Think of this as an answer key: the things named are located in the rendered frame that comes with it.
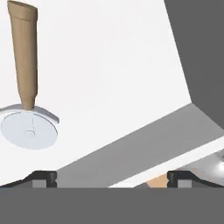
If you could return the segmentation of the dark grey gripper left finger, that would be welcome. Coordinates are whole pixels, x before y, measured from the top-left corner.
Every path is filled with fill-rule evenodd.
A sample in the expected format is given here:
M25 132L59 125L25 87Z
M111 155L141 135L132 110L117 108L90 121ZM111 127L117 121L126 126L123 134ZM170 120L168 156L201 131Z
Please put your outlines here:
M0 185L0 188L56 188L56 171L34 171L24 179L11 182L6 185Z

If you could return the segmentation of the wooden handled pizza cutter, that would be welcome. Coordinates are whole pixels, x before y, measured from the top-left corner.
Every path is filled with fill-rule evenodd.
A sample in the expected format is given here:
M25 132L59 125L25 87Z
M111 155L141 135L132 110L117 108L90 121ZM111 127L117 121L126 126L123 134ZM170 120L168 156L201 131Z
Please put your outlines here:
M28 150L52 146L58 136L60 119L35 104L38 94L38 9L27 3L8 0L10 26L21 102L0 108L0 130L10 143Z

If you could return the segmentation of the white open drawer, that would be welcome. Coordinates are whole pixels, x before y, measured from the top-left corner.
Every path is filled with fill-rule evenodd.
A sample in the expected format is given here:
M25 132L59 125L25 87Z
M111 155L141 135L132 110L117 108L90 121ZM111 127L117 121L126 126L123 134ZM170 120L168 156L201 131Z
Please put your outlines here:
M56 142L0 135L0 185L132 187L224 148L224 0L20 0L38 8L37 104Z

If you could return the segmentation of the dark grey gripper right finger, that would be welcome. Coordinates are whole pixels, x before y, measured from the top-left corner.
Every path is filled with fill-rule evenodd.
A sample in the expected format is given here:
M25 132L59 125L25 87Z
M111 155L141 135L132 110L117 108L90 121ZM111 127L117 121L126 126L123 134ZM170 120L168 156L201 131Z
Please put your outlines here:
M190 171L168 171L167 178L167 186L172 188L223 188L223 185L200 179Z

